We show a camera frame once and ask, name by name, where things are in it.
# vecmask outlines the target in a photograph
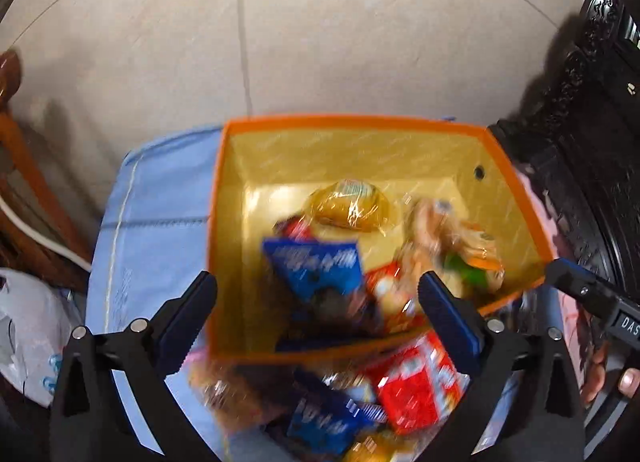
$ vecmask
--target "snack package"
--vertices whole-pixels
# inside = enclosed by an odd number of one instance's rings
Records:
[[[364,371],[397,434],[439,423],[463,393],[453,363],[433,331]]]
[[[362,283],[356,242],[309,243],[267,238],[262,251],[292,292],[309,303],[318,291],[347,296]]]
[[[374,185],[344,179],[311,194],[308,213],[321,224],[371,232],[390,219],[389,201]]]
[[[403,293],[418,297],[418,282],[427,271],[435,271],[430,253],[414,243],[406,243],[399,252],[402,276],[399,286]]]
[[[443,269],[436,269],[435,273],[453,296],[456,298],[465,298],[468,291],[465,290],[465,283],[462,281],[459,273],[455,271],[445,271]]]
[[[444,266],[462,277],[473,288],[495,293],[504,281],[504,266],[498,256],[495,239],[478,225],[461,222],[452,231],[452,251]]]
[[[300,462],[338,462],[340,460],[340,455],[312,453],[305,441],[287,436],[290,423],[290,416],[277,418],[265,426],[264,432]]]
[[[412,462],[416,451],[415,440],[380,431],[360,435],[342,462]]]
[[[359,409],[365,417],[371,419],[377,424],[386,424],[388,418],[384,407],[381,404],[375,404],[373,402],[357,402]]]
[[[349,395],[330,389],[302,369],[296,369],[294,377],[302,397],[287,436],[304,442],[312,453],[340,455],[359,432],[375,428],[375,421]]]
[[[315,369],[314,373],[333,390],[342,390],[353,400],[359,402],[376,402],[376,395],[373,386],[367,376],[360,374],[354,370],[345,370],[342,372],[334,372],[329,370]]]
[[[309,242],[316,239],[311,232],[309,220],[302,213],[278,220],[273,226],[273,232],[279,237],[290,238],[296,242]]]
[[[283,407],[260,398],[231,366],[195,361],[190,365],[189,384],[226,434],[267,424],[285,412]]]
[[[446,200],[419,198],[409,213],[409,232],[413,242],[432,255],[442,252],[442,237],[453,224],[453,208]]]
[[[417,291],[409,291],[401,284],[400,270],[400,264],[393,261],[364,275],[367,291],[378,303],[385,331],[391,334],[426,323],[416,299]]]

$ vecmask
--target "blue cloth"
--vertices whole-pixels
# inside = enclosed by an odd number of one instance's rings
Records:
[[[137,317],[151,318],[181,296],[206,268],[207,221],[220,129],[164,137],[127,154],[118,173],[94,252],[86,325],[93,333],[120,331]],[[126,377],[114,373],[139,441],[158,452]],[[166,384],[204,441],[224,457],[213,416],[190,389],[185,370]],[[261,432],[231,439],[235,460],[291,460]]]

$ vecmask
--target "white plastic bag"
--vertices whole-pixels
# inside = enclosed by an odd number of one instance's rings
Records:
[[[53,399],[62,349],[80,325],[41,280],[0,269],[0,373],[41,406]]]

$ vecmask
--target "red snack box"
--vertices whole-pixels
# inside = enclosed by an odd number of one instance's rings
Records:
[[[439,423],[462,397],[453,363],[434,332],[365,372],[398,434]]]

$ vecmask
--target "white cable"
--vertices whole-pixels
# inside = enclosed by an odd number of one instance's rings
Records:
[[[82,259],[78,255],[76,255],[70,249],[65,248],[65,246],[60,245],[59,243],[54,242],[53,240],[48,239],[46,236],[41,235],[35,229],[30,227],[28,224],[23,222],[17,214],[14,213],[14,210],[9,207],[9,205],[4,201],[2,197],[0,197],[0,209],[2,212],[7,215],[9,220],[14,223],[14,225],[22,231],[25,235],[35,240],[41,246],[50,249],[54,253],[57,253],[66,259],[71,260],[78,267],[82,267],[86,272],[91,272],[91,264],[87,262],[85,259]]]

